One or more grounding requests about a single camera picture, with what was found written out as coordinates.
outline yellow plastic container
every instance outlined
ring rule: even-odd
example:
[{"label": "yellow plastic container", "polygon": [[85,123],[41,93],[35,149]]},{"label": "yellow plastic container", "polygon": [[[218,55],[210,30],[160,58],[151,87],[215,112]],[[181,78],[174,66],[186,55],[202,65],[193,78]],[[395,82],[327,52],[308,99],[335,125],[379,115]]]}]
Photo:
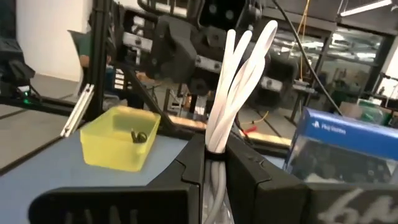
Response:
[{"label": "yellow plastic container", "polygon": [[[155,141],[160,115],[116,106],[83,127],[80,141],[87,164],[140,171]],[[145,143],[133,143],[131,130],[147,134]]]}]

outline person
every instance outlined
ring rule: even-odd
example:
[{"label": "person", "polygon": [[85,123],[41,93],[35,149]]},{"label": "person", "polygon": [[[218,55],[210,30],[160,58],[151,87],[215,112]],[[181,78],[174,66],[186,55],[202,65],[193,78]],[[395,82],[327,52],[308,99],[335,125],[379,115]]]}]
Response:
[{"label": "person", "polygon": [[[88,19],[88,25],[92,25],[92,14],[90,14]],[[78,43],[78,53],[80,65],[83,71],[86,73],[87,68],[90,64],[91,55],[91,32],[87,32]],[[111,57],[107,57],[107,63],[110,63]],[[105,79],[104,79],[104,92],[110,95],[116,95],[120,100],[127,100],[127,106],[137,109],[142,109],[144,107],[144,101],[141,97],[135,93],[126,92],[124,90],[114,89],[113,80],[115,77],[115,70],[111,66],[106,66]]]}]

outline bundle of white cables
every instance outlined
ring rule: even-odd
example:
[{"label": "bundle of white cables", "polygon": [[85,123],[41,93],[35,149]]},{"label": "bundle of white cables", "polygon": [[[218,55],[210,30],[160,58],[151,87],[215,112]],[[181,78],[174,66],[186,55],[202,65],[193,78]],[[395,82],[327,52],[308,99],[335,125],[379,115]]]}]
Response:
[{"label": "bundle of white cables", "polygon": [[[246,31],[234,50],[236,33],[234,30],[228,31],[215,102],[206,129],[205,142],[207,150],[210,152],[224,153],[236,113],[262,76],[266,64],[265,56],[274,40],[276,30],[277,22],[268,22],[261,32],[251,56],[238,73],[236,70],[250,43],[252,32]],[[214,224],[220,208],[225,205],[229,206],[228,194],[226,194],[225,163],[213,161],[206,164],[210,166],[207,169],[210,168],[211,177],[209,174],[206,176],[207,182],[210,183],[210,198],[205,224]]]}]

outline white wall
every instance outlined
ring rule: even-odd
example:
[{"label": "white wall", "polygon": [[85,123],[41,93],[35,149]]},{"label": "white wall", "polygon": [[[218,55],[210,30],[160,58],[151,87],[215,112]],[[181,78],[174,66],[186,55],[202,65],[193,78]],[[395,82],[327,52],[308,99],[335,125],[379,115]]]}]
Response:
[{"label": "white wall", "polygon": [[[383,68],[381,71],[391,77],[398,78],[398,37],[396,37],[396,39],[394,40],[394,43],[390,49],[390,52],[386,59],[386,62],[384,62],[384,65],[383,65]],[[384,86],[385,90],[384,90],[383,95],[388,96],[388,97],[391,96],[391,98],[397,98],[398,97],[398,87],[396,89],[394,89],[395,86],[397,86],[397,85],[398,85],[397,81],[383,78],[379,89],[382,88],[382,86]]]},{"label": "white wall", "polygon": [[18,0],[17,39],[37,73],[77,81],[81,68],[67,30],[86,30],[91,0]]}]

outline workbench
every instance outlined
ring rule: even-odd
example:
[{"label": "workbench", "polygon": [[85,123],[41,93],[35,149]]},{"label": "workbench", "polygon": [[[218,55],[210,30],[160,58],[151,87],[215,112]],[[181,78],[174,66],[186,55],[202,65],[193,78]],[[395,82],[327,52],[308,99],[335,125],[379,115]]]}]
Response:
[{"label": "workbench", "polygon": [[[186,143],[158,135],[142,170],[124,172],[85,164],[77,131],[0,177],[1,223],[28,224],[27,209],[31,201],[48,190],[146,185],[173,161]],[[284,163],[283,159],[266,158],[279,167]]]}]

